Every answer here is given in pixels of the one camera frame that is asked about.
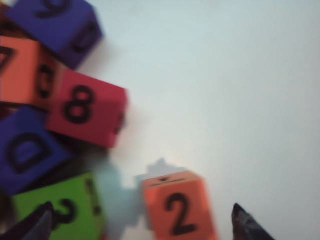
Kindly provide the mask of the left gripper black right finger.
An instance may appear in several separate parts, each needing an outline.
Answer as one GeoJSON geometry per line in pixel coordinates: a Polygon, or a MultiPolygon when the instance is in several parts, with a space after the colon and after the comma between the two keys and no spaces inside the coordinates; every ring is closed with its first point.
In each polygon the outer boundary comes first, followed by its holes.
{"type": "Polygon", "coordinates": [[[274,240],[274,238],[238,203],[231,213],[234,240],[274,240]]]}

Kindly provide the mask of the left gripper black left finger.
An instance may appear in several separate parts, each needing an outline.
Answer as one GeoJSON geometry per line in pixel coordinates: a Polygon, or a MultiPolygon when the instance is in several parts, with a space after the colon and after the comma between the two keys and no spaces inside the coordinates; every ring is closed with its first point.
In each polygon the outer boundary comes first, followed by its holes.
{"type": "Polygon", "coordinates": [[[49,240],[54,226],[54,207],[41,204],[34,212],[0,236],[1,240],[49,240]]]}

